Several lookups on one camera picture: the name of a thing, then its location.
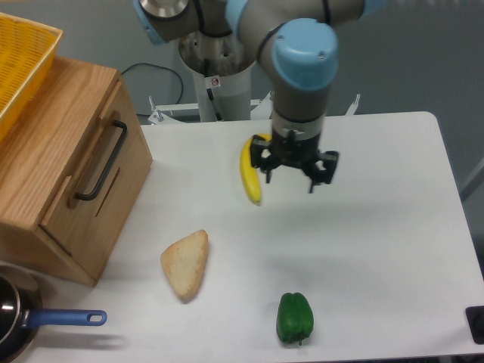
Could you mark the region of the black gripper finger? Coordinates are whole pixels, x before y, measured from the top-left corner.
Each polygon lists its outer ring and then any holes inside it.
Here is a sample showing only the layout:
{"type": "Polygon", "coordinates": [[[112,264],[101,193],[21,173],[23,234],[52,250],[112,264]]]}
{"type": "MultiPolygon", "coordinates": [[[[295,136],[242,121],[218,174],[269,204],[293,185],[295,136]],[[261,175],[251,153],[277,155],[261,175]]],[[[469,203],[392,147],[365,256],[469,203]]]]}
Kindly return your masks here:
{"type": "Polygon", "coordinates": [[[329,185],[336,172],[340,153],[335,150],[320,152],[316,150],[315,154],[301,165],[301,170],[311,180],[309,194],[312,194],[315,186],[326,184],[329,185]]]}
{"type": "Polygon", "coordinates": [[[282,165],[279,157],[273,154],[274,148],[271,136],[254,135],[250,142],[251,166],[265,174],[265,183],[271,182],[272,171],[282,165]]]}

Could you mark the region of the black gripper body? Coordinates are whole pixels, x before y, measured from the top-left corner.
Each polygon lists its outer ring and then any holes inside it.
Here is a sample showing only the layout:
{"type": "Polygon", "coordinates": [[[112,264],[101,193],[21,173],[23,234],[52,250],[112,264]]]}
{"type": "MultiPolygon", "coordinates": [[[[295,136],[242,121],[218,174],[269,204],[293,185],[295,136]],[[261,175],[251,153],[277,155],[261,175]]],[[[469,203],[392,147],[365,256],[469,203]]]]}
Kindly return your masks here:
{"type": "Polygon", "coordinates": [[[275,165],[301,169],[305,165],[315,163],[320,156],[320,139],[320,132],[311,138],[301,138],[301,135],[292,129],[284,135],[272,129],[270,152],[275,165]]]}

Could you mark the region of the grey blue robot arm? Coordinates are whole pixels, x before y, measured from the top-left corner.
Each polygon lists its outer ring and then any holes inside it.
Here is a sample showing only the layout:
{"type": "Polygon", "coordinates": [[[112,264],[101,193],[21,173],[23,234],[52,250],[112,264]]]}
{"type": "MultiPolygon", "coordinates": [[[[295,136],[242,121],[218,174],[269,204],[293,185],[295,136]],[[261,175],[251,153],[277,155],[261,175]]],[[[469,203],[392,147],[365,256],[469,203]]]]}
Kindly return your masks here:
{"type": "Polygon", "coordinates": [[[164,44],[198,33],[228,40],[274,86],[271,140],[255,137],[252,165],[266,175],[279,166],[300,169],[312,185],[330,184],[336,151],[318,148],[330,86],[338,71],[334,27],[382,8],[381,1],[136,1],[150,40],[164,44]]]}

